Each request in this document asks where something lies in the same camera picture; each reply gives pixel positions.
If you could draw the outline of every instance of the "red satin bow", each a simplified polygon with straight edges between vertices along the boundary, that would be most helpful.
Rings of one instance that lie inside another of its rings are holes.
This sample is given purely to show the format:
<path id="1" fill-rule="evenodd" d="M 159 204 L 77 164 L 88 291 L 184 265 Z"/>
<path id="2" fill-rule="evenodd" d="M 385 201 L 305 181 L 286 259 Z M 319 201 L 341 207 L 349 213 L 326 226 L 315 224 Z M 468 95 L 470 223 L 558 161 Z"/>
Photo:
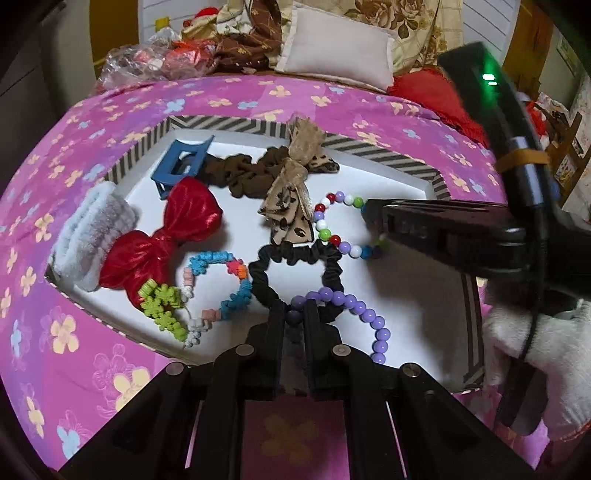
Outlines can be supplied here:
<path id="1" fill-rule="evenodd" d="M 221 223 L 222 209 L 207 186 L 192 177 L 183 178 L 168 195 L 164 226 L 152 236 L 139 230 L 120 236 L 107 254 L 99 285 L 123 287 L 140 309 L 143 299 L 138 290 L 148 279 L 170 284 L 168 259 L 178 245 L 206 239 Z"/>

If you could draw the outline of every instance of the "pink bedsheet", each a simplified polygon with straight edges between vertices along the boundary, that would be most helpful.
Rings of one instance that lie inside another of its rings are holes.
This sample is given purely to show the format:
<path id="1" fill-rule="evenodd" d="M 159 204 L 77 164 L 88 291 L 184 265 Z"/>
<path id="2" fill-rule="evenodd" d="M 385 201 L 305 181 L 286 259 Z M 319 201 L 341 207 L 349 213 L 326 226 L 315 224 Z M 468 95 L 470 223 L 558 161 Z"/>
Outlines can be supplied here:
<path id="1" fill-rule="evenodd" d="M 293 112 L 329 132 L 423 160 L 441 171 L 453 198 L 504 201 L 488 150 L 396 97 L 316 80 L 242 76 L 158 83 L 78 103 L 36 146 L 0 202 L 0 374 L 48 465 L 64 464 L 169 361 L 102 326 L 48 285 L 47 257 L 64 221 L 145 129 L 167 115 L 281 122 Z M 497 400 L 491 392 L 462 398 L 488 423 Z M 246 418 L 245 457 L 252 462 L 243 478 L 348 479 L 337 408 L 291 398 L 251 404 Z M 547 443 L 543 427 L 527 439 L 506 440 L 532 464 Z M 322 462 L 314 457 L 319 451 Z M 258 459 L 269 465 L 263 472 Z"/>

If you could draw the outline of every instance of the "red fabric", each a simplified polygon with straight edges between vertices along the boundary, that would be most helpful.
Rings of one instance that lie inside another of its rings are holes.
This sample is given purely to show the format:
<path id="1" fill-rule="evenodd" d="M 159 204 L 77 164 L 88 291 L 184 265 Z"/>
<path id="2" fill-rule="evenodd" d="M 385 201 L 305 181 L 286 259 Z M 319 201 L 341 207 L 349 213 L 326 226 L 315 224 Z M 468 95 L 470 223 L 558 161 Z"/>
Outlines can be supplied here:
<path id="1" fill-rule="evenodd" d="M 488 147 L 484 129 L 467 114 L 453 84 L 437 70 L 422 69 L 395 77 L 388 93 L 432 110 L 444 124 Z"/>
<path id="2" fill-rule="evenodd" d="M 168 195 L 164 226 L 148 236 L 133 230 L 120 236 L 107 254 L 100 271 L 99 285 L 123 287 L 131 303 L 139 309 L 140 287 L 150 278 L 170 284 L 168 260 L 178 245 L 199 242 L 222 223 L 222 209 L 200 181 L 185 177 Z"/>

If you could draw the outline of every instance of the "purple beaded bracelet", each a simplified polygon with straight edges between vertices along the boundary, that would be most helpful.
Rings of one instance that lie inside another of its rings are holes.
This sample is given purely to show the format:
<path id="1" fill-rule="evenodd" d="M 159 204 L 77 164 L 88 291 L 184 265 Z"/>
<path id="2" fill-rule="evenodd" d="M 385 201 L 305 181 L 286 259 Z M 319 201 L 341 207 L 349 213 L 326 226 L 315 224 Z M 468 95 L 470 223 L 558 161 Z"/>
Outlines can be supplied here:
<path id="1" fill-rule="evenodd" d="M 373 309 L 367 308 L 365 302 L 357 300 L 355 295 L 345 295 L 341 291 L 333 291 L 331 288 L 322 287 L 318 291 L 309 291 L 305 297 L 296 295 L 291 299 L 291 307 L 293 310 L 287 312 L 288 320 L 292 325 L 296 325 L 303 319 L 302 310 L 306 300 L 315 300 L 316 304 L 321 301 L 328 303 L 332 302 L 337 307 L 344 306 L 349 309 L 351 313 L 359 315 L 361 321 L 369 323 L 375 332 L 376 341 L 372 345 L 373 353 L 371 360 L 377 364 L 386 363 L 386 356 L 384 353 L 388 351 L 388 340 L 390 339 L 390 330 L 385 328 L 384 317 L 376 316 Z"/>

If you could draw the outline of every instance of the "pillow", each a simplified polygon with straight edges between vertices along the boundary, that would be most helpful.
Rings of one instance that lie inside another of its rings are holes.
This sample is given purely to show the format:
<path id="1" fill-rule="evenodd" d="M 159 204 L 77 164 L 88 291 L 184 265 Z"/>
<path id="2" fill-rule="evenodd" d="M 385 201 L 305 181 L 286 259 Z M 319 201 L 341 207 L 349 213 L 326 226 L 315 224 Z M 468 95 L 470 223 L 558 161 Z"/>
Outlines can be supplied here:
<path id="1" fill-rule="evenodd" d="M 275 69 L 384 92 L 393 83 L 393 45 L 384 28 L 295 2 Z"/>

